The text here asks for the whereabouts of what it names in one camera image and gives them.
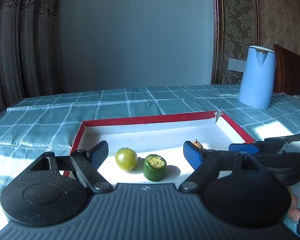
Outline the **right human hand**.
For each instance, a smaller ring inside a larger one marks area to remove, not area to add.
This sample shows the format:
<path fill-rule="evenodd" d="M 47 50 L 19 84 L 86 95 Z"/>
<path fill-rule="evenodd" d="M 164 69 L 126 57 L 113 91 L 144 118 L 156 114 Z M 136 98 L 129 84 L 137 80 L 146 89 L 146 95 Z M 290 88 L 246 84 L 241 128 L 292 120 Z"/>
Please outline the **right human hand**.
<path fill-rule="evenodd" d="M 291 219 L 291 221 L 298 222 L 300 219 L 300 210 L 297 208 L 298 199 L 297 196 L 292 193 L 290 186 L 288 186 L 287 189 L 291 196 L 291 205 L 288 211 L 288 217 Z"/>

